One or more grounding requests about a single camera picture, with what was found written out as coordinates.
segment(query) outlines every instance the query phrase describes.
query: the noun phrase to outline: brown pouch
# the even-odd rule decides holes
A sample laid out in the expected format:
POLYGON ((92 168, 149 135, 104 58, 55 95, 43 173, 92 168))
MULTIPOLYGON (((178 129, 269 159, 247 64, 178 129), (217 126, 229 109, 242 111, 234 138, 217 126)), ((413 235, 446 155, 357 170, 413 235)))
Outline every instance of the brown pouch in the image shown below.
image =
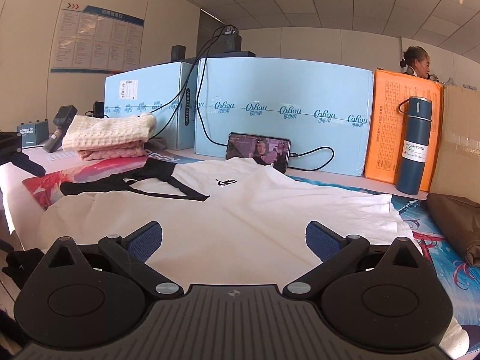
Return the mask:
POLYGON ((427 207, 453 249, 471 266, 480 266, 480 204, 458 196, 430 193, 427 207))

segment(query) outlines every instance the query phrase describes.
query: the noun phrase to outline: brown cardboard box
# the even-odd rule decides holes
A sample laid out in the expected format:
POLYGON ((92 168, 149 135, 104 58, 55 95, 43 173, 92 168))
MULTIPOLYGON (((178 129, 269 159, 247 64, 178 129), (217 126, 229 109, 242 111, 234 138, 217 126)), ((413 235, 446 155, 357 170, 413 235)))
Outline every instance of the brown cardboard box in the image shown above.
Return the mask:
POLYGON ((406 129, 406 116, 399 112, 398 106, 411 96, 420 96, 433 104, 427 161, 420 184, 422 191, 429 190, 441 126, 442 92, 440 84, 427 79, 381 69, 375 71, 366 178, 391 184, 397 180, 406 129))
POLYGON ((430 192, 480 203, 480 93, 447 86, 443 104, 442 134, 430 192))

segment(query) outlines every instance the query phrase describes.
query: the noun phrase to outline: stack of folded clothes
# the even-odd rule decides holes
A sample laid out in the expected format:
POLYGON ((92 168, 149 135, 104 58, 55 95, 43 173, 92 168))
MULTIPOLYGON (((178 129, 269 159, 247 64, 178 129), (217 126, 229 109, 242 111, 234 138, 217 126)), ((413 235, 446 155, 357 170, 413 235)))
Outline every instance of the stack of folded clothes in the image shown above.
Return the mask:
POLYGON ((148 113, 106 119, 76 115, 63 138, 63 150, 75 150, 83 161, 141 157, 156 122, 148 113))

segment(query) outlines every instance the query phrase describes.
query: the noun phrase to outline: gray ribbed plate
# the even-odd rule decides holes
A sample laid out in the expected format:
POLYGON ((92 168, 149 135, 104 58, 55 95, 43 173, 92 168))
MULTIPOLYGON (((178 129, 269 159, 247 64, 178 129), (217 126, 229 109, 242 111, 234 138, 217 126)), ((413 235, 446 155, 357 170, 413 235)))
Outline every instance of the gray ribbed plate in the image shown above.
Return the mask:
POLYGON ((156 302, 137 329, 116 342, 78 352, 31 344, 16 359, 377 360, 389 357, 449 359, 433 347, 403 356, 359 349, 334 335, 311 303, 288 300, 279 294, 277 286, 193 285, 183 298, 156 302))

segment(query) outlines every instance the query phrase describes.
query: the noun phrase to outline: white t-shirt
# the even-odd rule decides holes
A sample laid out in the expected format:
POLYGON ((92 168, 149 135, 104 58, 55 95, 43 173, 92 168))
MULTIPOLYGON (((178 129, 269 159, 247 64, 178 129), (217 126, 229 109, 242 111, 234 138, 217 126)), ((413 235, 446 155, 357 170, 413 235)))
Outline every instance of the white t-shirt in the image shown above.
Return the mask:
MULTIPOLYGON (((413 239, 391 195, 301 183, 251 159, 177 167, 176 178, 210 197, 200 202, 129 191, 65 196, 42 216, 36 247, 46 249, 66 235, 93 244, 158 221, 162 245, 147 264, 185 290, 192 283, 273 283, 281 290, 321 263, 305 241, 310 221, 342 236, 362 235, 372 244, 388 245, 399 236, 413 239)), ((171 192, 170 185, 153 186, 148 185, 154 192, 171 192)))

